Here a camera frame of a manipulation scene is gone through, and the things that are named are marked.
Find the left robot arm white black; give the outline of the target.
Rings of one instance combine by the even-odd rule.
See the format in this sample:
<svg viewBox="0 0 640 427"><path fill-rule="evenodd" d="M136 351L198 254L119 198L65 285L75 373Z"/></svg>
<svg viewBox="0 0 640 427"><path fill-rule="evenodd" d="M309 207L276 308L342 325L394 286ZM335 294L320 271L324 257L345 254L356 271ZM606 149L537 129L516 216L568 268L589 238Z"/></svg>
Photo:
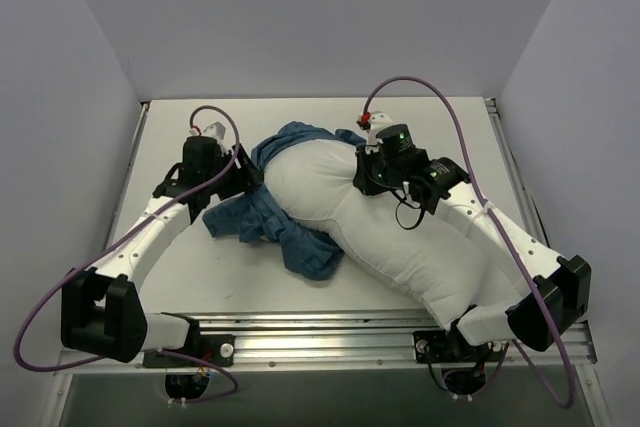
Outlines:
<svg viewBox="0 0 640 427"><path fill-rule="evenodd" d="M226 200L261 183L261 173L241 144L227 149L215 137L188 137L181 161L155 187L136 223L106 255L63 286L63 346L123 363L141 352L165 351L179 366L194 364L203 349L198 321L146 312L139 291L165 250L212 197Z"/></svg>

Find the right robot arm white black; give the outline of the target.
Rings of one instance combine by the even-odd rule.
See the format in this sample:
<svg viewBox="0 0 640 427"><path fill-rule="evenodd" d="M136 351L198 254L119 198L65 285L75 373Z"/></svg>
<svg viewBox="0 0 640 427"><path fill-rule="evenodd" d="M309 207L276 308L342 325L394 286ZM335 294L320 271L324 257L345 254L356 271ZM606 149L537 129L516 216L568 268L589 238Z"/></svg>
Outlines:
<svg viewBox="0 0 640 427"><path fill-rule="evenodd" d="M470 175L447 158L430 158L413 143L407 125L384 114L360 121L368 134L357 147L355 186L365 195L389 191L456 229L490 260L480 297L444 335L444 347L464 360L481 344L515 339L546 351L552 333L564 333L587 311L591 266L566 259L531 237L476 194Z"/></svg>

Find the blue patterned pillowcase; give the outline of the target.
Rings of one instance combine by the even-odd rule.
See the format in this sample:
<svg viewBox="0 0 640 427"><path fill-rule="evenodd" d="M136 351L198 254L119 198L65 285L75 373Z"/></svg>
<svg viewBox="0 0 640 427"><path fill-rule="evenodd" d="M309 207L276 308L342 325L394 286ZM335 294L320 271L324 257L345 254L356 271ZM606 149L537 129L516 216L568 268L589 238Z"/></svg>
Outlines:
<svg viewBox="0 0 640 427"><path fill-rule="evenodd" d="M263 171L276 155L312 140L339 141L360 146L365 139L348 129L333 132L293 121L261 141L251 160ZM294 221L264 185L249 194L227 199L207 210L202 221L213 238L236 235L242 243L266 240L281 247L284 267L307 280L325 281L334 274L344 251L331 237Z"/></svg>

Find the white pillow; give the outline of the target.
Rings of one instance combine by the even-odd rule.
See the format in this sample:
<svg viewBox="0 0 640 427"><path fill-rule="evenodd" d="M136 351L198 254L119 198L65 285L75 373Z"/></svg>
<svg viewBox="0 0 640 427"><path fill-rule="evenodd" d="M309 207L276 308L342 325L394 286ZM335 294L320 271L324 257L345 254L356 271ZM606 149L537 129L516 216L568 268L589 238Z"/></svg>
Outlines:
<svg viewBox="0 0 640 427"><path fill-rule="evenodd" d="M363 195L355 173L353 146L312 140L276 154L264 181L292 220L328 234L359 267L418 302L442 327L472 305L520 300L498 262L455 227L427 216L416 229L402 229L396 199Z"/></svg>

